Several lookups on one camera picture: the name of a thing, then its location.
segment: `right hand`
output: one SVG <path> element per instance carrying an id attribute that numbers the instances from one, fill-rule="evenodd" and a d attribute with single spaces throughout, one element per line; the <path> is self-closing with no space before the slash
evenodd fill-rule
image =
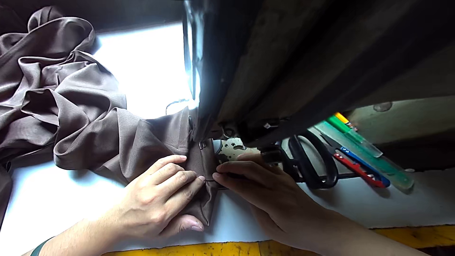
<path id="1" fill-rule="evenodd" d="M 227 173 L 240 174 L 246 179 L 235 179 Z M 288 174 L 264 163 L 259 154 L 243 154 L 238 161 L 219 165 L 213 178 L 251 203 L 252 212 L 266 235 L 283 244 L 323 251 L 340 234 L 337 231 L 346 225 L 359 227 L 314 202 Z"/>

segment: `yellow table edge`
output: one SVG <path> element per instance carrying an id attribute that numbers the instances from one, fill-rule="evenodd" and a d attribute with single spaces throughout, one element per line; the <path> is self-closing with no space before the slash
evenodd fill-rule
<path id="1" fill-rule="evenodd" d="M 413 248 L 455 245 L 455 225 L 402 227 L 372 229 L 390 239 Z M 295 249 L 275 241 L 207 243 L 186 246 L 170 246 L 161 249 L 143 249 L 109 252 L 104 256 L 271 256 L 304 255 L 315 256 L 309 251 Z"/>

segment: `black scissors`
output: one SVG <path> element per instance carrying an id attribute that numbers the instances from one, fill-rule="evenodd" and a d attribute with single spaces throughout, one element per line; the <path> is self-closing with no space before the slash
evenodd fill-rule
<path id="1" fill-rule="evenodd" d="M 326 168 L 326 176 L 319 176 L 305 153 L 299 136 L 305 137 L 321 155 Z M 296 182 L 305 182 L 311 189 L 328 189 L 336 185 L 338 181 L 338 169 L 332 154 L 327 150 L 324 143 L 312 132 L 306 130 L 289 138 L 289 151 L 293 159 L 290 159 L 282 150 L 283 170 L 288 173 Z"/>

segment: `fingernail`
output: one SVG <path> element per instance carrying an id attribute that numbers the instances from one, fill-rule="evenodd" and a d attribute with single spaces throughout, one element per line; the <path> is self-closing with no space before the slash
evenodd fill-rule
<path id="1" fill-rule="evenodd" d="M 201 226 L 191 226 L 191 230 L 202 232 L 204 228 Z"/>

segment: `finger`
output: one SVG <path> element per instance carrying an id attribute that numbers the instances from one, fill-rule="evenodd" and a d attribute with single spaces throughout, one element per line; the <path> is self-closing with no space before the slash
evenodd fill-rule
<path id="1" fill-rule="evenodd" d="M 255 205 L 251 205 L 251 212 L 258 221 L 259 225 L 266 232 L 266 234 L 274 234 L 276 236 L 279 232 L 283 232 L 283 230 L 275 223 L 275 221 L 272 220 L 272 218 L 270 218 L 270 215 L 268 215 L 268 213 L 264 210 L 256 207 Z"/>
<path id="2" fill-rule="evenodd" d="M 204 176 L 199 176 L 169 197 L 165 203 L 169 217 L 172 218 L 183 210 L 204 184 Z"/>
<path id="3" fill-rule="evenodd" d="M 225 162 L 217 166 L 217 172 L 240 174 L 268 188 L 275 180 L 273 173 L 253 161 Z"/>
<path id="4" fill-rule="evenodd" d="M 267 211 L 273 208 L 269 203 L 270 191 L 257 183 L 245 179 L 235 179 L 226 174 L 214 173 L 213 179 L 243 197 L 250 204 Z"/>
<path id="5" fill-rule="evenodd" d="M 204 231 L 204 225 L 193 215 L 175 216 L 161 231 L 160 236 L 170 237 L 183 230 Z"/>
<path id="6" fill-rule="evenodd" d="M 264 162 L 261 154 L 254 153 L 244 153 L 237 156 L 237 161 L 253 161 L 265 169 L 273 172 L 274 174 L 284 174 L 285 172 L 278 166 L 270 166 L 268 163 Z"/>
<path id="7" fill-rule="evenodd" d="M 194 171 L 178 171 L 172 177 L 159 184 L 157 188 L 164 199 L 168 199 L 177 192 L 177 190 L 185 184 L 194 181 L 196 178 L 197 173 Z"/>
<path id="8" fill-rule="evenodd" d="M 143 174 L 145 175 L 150 175 L 152 173 L 155 173 L 159 169 L 163 168 L 166 164 L 168 163 L 183 163 L 187 160 L 187 157 L 184 155 L 170 155 L 163 157 L 161 159 L 158 159 L 152 166 L 150 166 L 147 171 L 145 171 Z"/>
<path id="9" fill-rule="evenodd" d="M 174 174 L 176 174 L 179 171 L 184 171 L 185 169 L 182 168 L 181 166 L 178 166 L 174 163 L 168 163 L 165 166 L 163 166 L 161 169 L 158 171 L 152 173 L 150 175 L 150 182 L 153 185 L 159 185 L 163 183 L 165 180 L 168 178 L 172 177 Z"/>

